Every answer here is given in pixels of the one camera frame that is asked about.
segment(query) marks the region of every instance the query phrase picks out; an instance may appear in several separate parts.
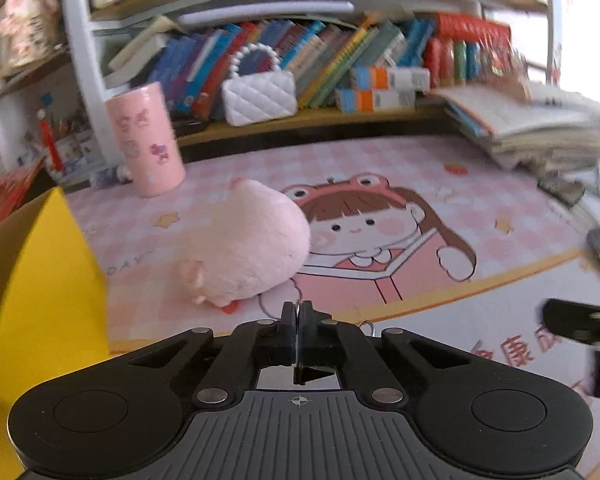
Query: pink cylinder container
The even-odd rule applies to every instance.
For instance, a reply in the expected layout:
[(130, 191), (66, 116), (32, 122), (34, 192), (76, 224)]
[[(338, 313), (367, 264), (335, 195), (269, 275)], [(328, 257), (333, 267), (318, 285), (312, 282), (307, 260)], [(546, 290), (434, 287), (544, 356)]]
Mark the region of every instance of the pink cylinder container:
[(159, 82), (106, 103), (120, 150), (141, 196), (178, 187), (185, 170)]

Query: cartoon girl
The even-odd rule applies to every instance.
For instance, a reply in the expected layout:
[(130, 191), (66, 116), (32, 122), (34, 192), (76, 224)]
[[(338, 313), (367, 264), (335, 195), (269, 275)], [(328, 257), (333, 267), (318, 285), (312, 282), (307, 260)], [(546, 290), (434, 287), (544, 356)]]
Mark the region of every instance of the cartoon girl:
[(391, 187), (382, 176), (291, 186), (283, 193), (309, 221), (311, 254), (292, 280), (295, 287), (260, 298), (264, 310), (277, 310), (270, 300), (298, 296), (327, 312), (391, 303), (448, 288), (475, 271), (469, 244), (414, 190)]

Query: plush toy foot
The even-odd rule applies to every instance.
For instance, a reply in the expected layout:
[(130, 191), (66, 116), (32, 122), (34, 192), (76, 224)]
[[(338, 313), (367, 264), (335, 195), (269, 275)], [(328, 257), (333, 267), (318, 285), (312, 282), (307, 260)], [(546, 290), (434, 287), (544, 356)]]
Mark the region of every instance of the plush toy foot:
[(240, 301), (233, 300), (227, 306), (222, 307), (222, 311), (225, 314), (233, 314), (238, 309), (239, 306), (240, 306)]

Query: white bag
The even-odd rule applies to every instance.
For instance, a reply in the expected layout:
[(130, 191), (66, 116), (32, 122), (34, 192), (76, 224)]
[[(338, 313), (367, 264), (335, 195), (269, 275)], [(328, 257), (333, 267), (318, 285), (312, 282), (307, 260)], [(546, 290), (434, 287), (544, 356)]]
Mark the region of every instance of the white bag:
[[(272, 72), (238, 75), (241, 60), (256, 50), (271, 56)], [(230, 78), (222, 83), (222, 100), (226, 121), (231, 126), (289, 117), (298, 111), (294, 75), (280, 70), (280, 58), (272, 47), (262, 43), (245, 45), (231, 60), (229, 74)]]

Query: open notebook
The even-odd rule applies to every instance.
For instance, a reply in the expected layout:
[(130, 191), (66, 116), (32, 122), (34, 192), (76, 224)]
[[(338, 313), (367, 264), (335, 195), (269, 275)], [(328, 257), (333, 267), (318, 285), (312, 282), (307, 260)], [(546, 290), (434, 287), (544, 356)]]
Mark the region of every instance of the open notebook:
[(522, 104), (493, 88), (468, 85), (432, 91), (462, 108), (495, 139), (551, 128), (594, 128), (589, 113)]

